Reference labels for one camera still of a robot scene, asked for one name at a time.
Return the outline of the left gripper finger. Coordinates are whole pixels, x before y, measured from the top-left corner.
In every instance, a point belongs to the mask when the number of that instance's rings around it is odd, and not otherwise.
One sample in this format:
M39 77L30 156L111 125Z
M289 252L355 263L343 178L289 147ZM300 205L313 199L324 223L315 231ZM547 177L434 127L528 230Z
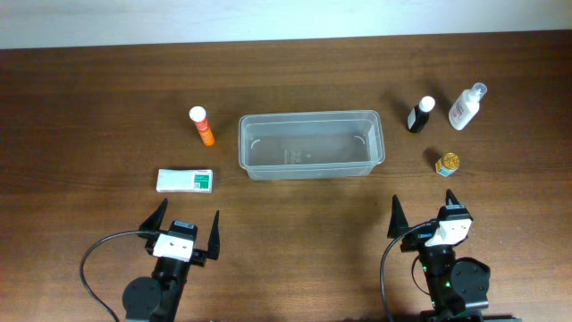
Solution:
M206 257L212 260L217 260L220 255L219 216L220 212L216 211L207 244Z
M168 206L168 199L164 199L159 207L139 226L138 237L155 239L161 233L160 227Z

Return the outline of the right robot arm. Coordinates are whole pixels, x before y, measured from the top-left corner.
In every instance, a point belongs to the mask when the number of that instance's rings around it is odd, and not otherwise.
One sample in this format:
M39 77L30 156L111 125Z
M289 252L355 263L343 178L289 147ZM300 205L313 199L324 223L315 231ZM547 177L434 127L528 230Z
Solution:
M433 308L419 314L421 321L482 321L489 307L487 292L491 269L474 258L457 258L454 248L464 242L473 217L451 190L436 218L410 226L399 199L391 201L388 229L390 245L383 253L380 284L384 284L384 265L389 252L400 242L402 252L417 252L422 264Z

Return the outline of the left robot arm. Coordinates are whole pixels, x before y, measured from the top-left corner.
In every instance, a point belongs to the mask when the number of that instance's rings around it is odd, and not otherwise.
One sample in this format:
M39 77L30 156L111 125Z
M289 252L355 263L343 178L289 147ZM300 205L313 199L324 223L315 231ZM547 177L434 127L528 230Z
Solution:
M139 226L138 237L147 241L145 249L156 258L156 265L150 276L138 277L124 289L122 305L128 321L173 322L190 268L219 258L219 216L214 216L207 248L201 250L195 247L196 225L175 220L168 230L161 228L167 205L164 199Z

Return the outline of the dark brown syrup bottle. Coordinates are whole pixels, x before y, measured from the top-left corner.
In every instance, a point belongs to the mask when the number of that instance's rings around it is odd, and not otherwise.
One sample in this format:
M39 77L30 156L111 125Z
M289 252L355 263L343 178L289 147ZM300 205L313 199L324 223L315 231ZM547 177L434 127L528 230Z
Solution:
M425 96L411 110L407 118L408 130L412 133L419 133L429 120L430 112L435 106L433 97Z

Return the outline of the small gold lid jar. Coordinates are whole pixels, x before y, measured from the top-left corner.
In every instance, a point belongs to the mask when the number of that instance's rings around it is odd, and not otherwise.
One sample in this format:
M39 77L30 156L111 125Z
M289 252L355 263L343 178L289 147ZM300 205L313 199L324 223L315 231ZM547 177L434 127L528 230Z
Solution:
M443 177L448 177L454 174L459 166L459 156L455 153L446 153L435 163L435 171Z

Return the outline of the white spray bottle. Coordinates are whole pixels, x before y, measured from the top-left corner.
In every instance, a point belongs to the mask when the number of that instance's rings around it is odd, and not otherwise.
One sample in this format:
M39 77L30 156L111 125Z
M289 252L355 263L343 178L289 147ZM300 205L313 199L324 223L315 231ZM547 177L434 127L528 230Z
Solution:
M448 112L451 126L457 130L463 130L478 113L480 101L487 92L487 87L482 82L477 82L471 89L465 89Z

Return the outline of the white green medicine box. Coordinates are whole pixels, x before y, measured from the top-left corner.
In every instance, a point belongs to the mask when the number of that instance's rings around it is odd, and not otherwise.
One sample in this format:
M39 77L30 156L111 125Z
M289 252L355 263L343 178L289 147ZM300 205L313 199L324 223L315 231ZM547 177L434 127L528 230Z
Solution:
M214 174L206 170L160 169L157 175L157 192L211 193Z

